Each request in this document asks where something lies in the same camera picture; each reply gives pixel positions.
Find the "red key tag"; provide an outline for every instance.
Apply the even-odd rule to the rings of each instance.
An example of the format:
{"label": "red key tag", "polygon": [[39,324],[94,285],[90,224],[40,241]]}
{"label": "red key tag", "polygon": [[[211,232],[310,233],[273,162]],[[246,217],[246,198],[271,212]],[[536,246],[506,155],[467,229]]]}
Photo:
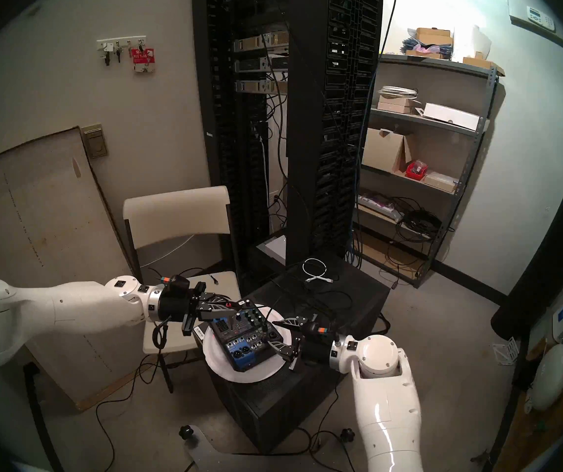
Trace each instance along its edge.
{"label": "red key tag", "polygon": [[145,48],[139,50],[133,48],[133,71],[135,72],[155,72],[155,50],[153,48]]}

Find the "chair seat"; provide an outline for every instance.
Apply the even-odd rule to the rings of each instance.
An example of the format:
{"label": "chair seat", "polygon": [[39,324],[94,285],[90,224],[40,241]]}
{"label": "chair seat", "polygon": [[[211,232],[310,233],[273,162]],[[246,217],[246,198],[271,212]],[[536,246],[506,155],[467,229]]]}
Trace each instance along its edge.
{"label": "chair seat", "polygon": [[[214,280],[209,276],[209,274],[204,274],[202,276],[195,276],[188,278],[190,281],[190,287],[193,288],[200,281],[203,281],[206,285],[206,292],[208,293],[218,293],[225,295],[232,301],[239,301],[240,289],[238,287],[238,279],[235,272],[215,272],[212,274],[218,284],[214,283]],[[198,325],[200,322],[196,320],[194,326]],[[142,350],[145,354],[157,354],[159,349],[152,343],[152,331],[155,325],[152,321],[146,321],[144,323],[144,343],[142,345]],[[196,348],[196,342],[193,336],[184,337],[181,333],[181,322],[168,322],[168,337],[166,339],[166,346],[162,350],[162,354],[168,354],[172,352],[183,352],[185,350],[192,350]]]}

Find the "audio mixer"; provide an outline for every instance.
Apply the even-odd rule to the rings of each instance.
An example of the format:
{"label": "audio mixer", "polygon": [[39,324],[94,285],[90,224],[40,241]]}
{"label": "audio mixer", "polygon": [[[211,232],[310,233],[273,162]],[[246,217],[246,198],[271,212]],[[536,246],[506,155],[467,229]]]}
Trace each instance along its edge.
{"label": "audio mixer", "polygon": [[267,341],[283,342],[273,324],[255,305],[245,303],[235,315],[216,318],[210,323],[218,343],[231,366],[244,372],[275,355]]}

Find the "white cable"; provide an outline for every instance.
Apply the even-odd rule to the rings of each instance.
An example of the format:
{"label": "white cable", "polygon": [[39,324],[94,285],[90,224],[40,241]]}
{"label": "white cable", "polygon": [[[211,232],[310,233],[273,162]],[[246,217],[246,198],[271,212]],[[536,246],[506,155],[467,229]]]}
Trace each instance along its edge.
{"label": "white cable", "polygon": [[388,94],[394,98],[415,99],[419,91],[416,89],[400,88],[398,86],[382,86],[380,94]]}
{"label": "white cable", "polygon": [[259,138],[259,144],[262,146],[262,161],[264,162],[264,184],[267,187],[267,203],[266,203],[266,207],[267,207],[267,217],[268,217],[268,225],[270,226],[271,232],[273,231],[273,217],[271,216],[271,214],[268,211],[268,197],[270,196],[270,193],[268,192],[268,179],[267,179],[267,153],[266,150],[264,148],[264,141],[262,140],[262,137],[260,137],[258,135]]}
{"label": "white cable", "polygon": [[[315,276],[314,274],[309,273],[308,271],[305,270],[305,263],[307,261],[317,261],[320,264],[323,264],[323,272],[321,272],[320,275]],[[332,279],[328,279],[323,277],[325,275],[325,273],[327,272],[327,266],[323,263],[323,261],[320,261],[318,259],[306,259],[304,260],[304,263],[301,265],[301,268],[304,270],[305,274],[308,276],[311,276],[309,279],[306,279],[305,282],[310,282],[310,281],[314,281],[315,279],[320,279],[321,281],[325,281],[325,282],[334,282]]]}
{"label": "white cable", "polygon": [[186,243],[188,243],[188,242],[190,241],[190,239],[191,239],[193,236],[194,236],[194,235],[190,235],[190,236],[188,237],[188,239],[184,241],[184,243],[182,243],[181,245],[179,245],[179,246],[176,247],[175,249],[172,249],[172,250],[169,251],[166,255],[162,255],[159,259],[155,259],[155,260],[153,260],[152,262],[149,262],[149,263],[144,264],[144,265],[140,265],[140,266],[139,266],[140,269],[141,269],[142,267],[148,267],[149,265],[154,264],[155,262],[160,261],[160,260],[163,259],[164,257],[167,257],[167,256],[170,255],[172,252],[174,252],[174,251],[176,251],[176,250],[179,250],[179,249],[180,249],[181,247],[183,247]]}

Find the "red container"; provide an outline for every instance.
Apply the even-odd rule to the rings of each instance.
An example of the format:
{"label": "red container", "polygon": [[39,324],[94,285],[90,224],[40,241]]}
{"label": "red container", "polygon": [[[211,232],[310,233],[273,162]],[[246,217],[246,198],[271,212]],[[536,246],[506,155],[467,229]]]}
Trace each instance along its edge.
{"label": "red container", "polygon": [[426,175],[427,170],[428,165],[425,162],[411,162],[408,167],[406,167],[406,177],[415,179],[416,181],[421,181]]}

